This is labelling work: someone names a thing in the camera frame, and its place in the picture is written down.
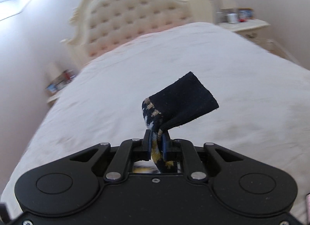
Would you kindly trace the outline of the right table lamp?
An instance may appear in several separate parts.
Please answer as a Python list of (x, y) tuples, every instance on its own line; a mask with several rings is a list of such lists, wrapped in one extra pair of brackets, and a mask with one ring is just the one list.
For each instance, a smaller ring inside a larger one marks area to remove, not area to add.
[(220, 0), (220, 9), (221, 10), (236, 10), (238, 4), (234, 0)]

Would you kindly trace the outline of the cream right nightstand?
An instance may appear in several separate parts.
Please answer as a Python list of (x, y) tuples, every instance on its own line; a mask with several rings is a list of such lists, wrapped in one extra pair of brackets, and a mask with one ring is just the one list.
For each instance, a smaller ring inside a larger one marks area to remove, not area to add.
[(268, 39), (264, 37), (265, 32), (270, 27), (270, 24), (266, 21), (259, 19), (250, 19), (245, 22), (239, 22), (231, 24), (227, 22), (218, 24), (221, 28), (237, 33), (245, 39), (262, 46)]

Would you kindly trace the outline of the cream left nightstand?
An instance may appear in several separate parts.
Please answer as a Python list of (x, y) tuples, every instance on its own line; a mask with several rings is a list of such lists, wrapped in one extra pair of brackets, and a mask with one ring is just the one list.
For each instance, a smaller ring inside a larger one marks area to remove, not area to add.
[(65, 70), (60, 76), (51, 81), (45, 89), (49, 96), (47, 99), (47, 105), (49, 107), (52, 107), (56, 103), (64, 88), (71, 83), (75, 77), (76, 74), (73, 70)]

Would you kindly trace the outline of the cream bedspread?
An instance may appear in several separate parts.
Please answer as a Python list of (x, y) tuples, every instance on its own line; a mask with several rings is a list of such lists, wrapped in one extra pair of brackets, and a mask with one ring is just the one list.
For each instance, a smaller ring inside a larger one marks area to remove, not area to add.
[(146, 34), (88, 63), (62, 92), (14, 169), (1, 201), (21, 214), (19, 177), (101, 142), (143, 136), (141, 105), (188, 72), (219, 108), (170, 130), (201, 146), (213, 142), (280, 168), (298, 185), (291, 210), (306, 221), (309, 193), (309, 70), (210, 23)]

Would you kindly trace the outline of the cream nightstand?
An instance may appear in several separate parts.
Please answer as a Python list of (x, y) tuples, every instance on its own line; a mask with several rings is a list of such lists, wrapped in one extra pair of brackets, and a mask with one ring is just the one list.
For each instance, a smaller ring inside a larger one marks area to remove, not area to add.
[(221, 28), (237, 33), (245, 39), (262, 46), (268, 39), (264, 37), (265, 32), (270, 27), (270, 24), (266, 21), (259, 19), (250, 19), (245, 22), (239, 22), (231, 24), (227, 22), (218, 24)]
[(56, 103), (64, 88), (71, 83), (75, 77), (76, 74), (73, 70), (65, 70), (60, 76), (51, 81), (45, 89), (49, 96), (47, 99), (47, 105), (49, 107), (52, 107)]

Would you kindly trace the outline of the blue photo frame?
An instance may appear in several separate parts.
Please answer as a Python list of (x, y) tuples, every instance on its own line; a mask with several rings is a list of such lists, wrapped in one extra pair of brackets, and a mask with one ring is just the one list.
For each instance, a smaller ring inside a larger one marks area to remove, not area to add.
[(58, 91), (60, 91), (60, 88), (58, 86), (59, 83), (60, 83), (59, 79), (54, 79), (53, 81), (51, 81), (49, 85), (45, 88), (46, 92), (49, 95), (56, 94)]

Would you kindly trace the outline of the tufted pink headboard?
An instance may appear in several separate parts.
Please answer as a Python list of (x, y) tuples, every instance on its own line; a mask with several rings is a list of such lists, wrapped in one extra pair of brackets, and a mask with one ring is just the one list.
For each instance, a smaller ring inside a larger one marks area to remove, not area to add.
[(141, 35), (192, 21), (184, 0), (95, 0), (86, 20), (86, 52), (96, 58)]

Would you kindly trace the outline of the right nightstand photo frame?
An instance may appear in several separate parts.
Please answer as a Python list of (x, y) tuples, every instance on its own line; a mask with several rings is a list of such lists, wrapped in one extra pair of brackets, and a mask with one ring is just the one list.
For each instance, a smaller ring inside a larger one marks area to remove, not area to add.
[(254, 10), (251, 8), (239, 8), (238, 9), (239, 20), (244, 22), (250, 19), (254, 19)]

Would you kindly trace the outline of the white jar on nightstand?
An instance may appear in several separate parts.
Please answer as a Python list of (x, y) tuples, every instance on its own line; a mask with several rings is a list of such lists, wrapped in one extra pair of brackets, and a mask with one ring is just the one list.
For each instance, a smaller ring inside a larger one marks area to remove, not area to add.
[(227, 22), (229, 24), (237, 24), (239, 22), (239, 18), (238, 18), (238, 14), (237, 13), (234, 13), (234, 12), (228, 13), (226, 15), (226, 17), (227, 17)]

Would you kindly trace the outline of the patterned knit sweater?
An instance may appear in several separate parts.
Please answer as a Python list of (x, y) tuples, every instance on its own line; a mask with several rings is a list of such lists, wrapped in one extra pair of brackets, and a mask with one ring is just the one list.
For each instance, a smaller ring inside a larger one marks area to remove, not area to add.
[(152, 131), (151, 158), (162, 172), (166, 165), (172, 165), (172, 162), (163, 159), (163, 134), (218, 109), (219, 104), (199, 79), (188, 72), (173, 84), (147, 97), (141, 107), (146, 127)]

